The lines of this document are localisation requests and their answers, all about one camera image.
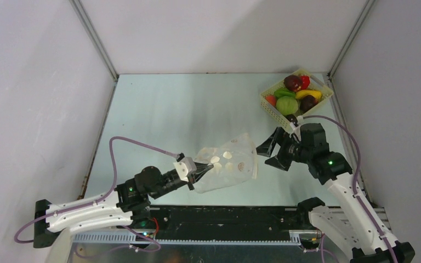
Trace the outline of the green toy cabbage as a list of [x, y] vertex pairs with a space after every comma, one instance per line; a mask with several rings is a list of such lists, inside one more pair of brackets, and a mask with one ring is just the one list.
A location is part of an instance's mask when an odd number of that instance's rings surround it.
[[276, 101], [276, 109], [283, 116], [293, 115], [299, 110], [298, 101], [290, 96], [283, 96]]

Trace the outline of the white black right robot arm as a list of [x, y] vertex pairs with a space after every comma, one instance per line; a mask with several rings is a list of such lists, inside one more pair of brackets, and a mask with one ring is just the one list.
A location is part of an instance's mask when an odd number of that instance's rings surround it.
[[265, 164], [288, 171], [292, 162], [303, 163], [338, 201], [347, 222], [336, 218], [317, 197], [298, 204], [297, 222], [325, 234], [350, 262], [411, 262], [416, 253], [408, 242], [400, 242], [384, 225], [354, 179], [345, 157], [329, 149], [319, 123], [294, 126], [293, 133], [282, 127], [257, 147]]

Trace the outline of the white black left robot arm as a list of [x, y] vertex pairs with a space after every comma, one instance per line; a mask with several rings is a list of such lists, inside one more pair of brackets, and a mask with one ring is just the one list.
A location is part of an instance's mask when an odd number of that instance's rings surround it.
[[111, 193], [92, 198], [66, 204], [37, 201], [33, 247], [52, 246], [63, 230], [76, 235], [111, 226], [147, 227], [152, 219], [149, 211], [152, 198], [158, 199], [183, 186], [194, 190], [194, 184], [213, 168], [212, 164], [195, 162], [191, 165], [178, 162], [174, 166], [166, 173], [154, 166], [146, 167]]

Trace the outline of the clear zip top bag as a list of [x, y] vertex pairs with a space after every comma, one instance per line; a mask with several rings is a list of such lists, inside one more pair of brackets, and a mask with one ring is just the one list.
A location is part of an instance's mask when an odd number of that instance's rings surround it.
[[213, 166], [194, 184], [197, 193], [239, 185], [258, 175], [256, 146], [248, 133], [242, 133], [220, 147], [202, 148], [195, 162]]

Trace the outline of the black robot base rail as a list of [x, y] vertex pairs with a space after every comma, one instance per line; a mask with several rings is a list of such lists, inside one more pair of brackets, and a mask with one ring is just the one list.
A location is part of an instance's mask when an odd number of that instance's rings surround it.
[[292, 241], [295, 231], [317, 233], [305, 211], [282, 206], [152, 205], [129, 227], [166, 241]]

